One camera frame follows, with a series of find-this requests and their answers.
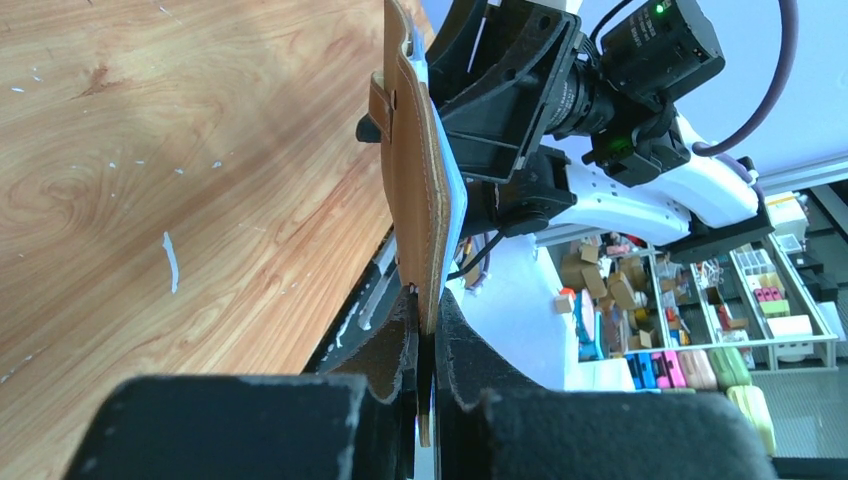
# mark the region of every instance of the black cable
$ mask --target black cable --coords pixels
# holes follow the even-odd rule
[[[589,34],[589,40],[592,42],[592,45],[598,44],[598,34],[601,33],[601,29],[604,28],[604,26],[609,23],[610,20],[612,20],[612,17],[616,16],[618,12],[622,11],[624,7],[629,5],[632,1],[633,0],[621,0],[616,6],[612,7],[612,10],[607,12],[607,14],[604,15],[603,18],[601,18],[601,21],[598,22],[594,30],[592,30],[592,33]]]
[[[486,232],[483,234],[483,244],[489,244],[489,233]],[[486,258],[483,259],[483,266],[480,268],[480,275],[477,276],[477,280],[474,280],[474,283],[465,287],[466,290],[474,291],[483,286],[483,283],[486,281],[486,278],[489,276],[489,266],[492,264],[492,252],[486,254]]]
[[[492,237],[492,240],[486,245],[483,245],[483,248],[481,248],[480,251],[477,252],[477,255],[475,255],[470,262],[468,262],[464,267],[460,268],[456,272],[449,273],[448,281],[455,280],[459,277],[467,275],[468,272],[470,272],[474,267],[476,267],[477,264],[480,263],[480,260],[483,260],[483,258],[488,255],[489,252],[491,252],[492,249],[495,248],[495,245],[497,245],[498,242],[500,242],[503,238],[503,232],[496,233],[495,236]]]
[[[789,80],[789,74],[792,72],[792,64],[795,63],[795,51],[798,47],[798,3],[796,0],[778,0],[778,2],[780,4],[781,27],[780,54],[777,57],[777,67],[775,67],[774,76],[771,78],[771,84],[765,97],[748,121],[727,139],[713,146],[704,142],[696,142],[692,145],[692,152],[696,155],[712,157],[741,143],[763,123],[763,120],[768,117],[772,108],[777,104],[777,100],[783,94],[783,89]]]

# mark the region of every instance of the leather wallet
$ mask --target leather wallet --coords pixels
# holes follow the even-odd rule
[[[450,192],[427,85],[410,61],[413,23],[385,1],[383,70],[371,76],[368,114],[381,135],[383,187],[403,285],[418,290],[422,334],[435,330],[451,215]]]

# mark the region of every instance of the wood grain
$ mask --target wood grain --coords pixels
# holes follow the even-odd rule
[[[134,375],[300,371],[391,223],[353,137],[382,22],[0,0],[0,478],[61,476]]]

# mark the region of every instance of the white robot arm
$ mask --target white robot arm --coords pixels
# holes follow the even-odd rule
[[[684,117],[677,121],[686,148],[704,141]],[[753,186],[738,173],[719,160],[694,154],[685,165],[635,187],[619,184],[595,166],[572,162],[566,172],[578,201],[552,225],[629,233],[658,246],[688,236],[692,215],[718,229],[755,217],[759,208]]]

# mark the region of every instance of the pink box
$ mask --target pink box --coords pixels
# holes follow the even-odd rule
[[[677,352],[668,350],[651,355],[659,388],[686,388],[686,378],[680,369]]]

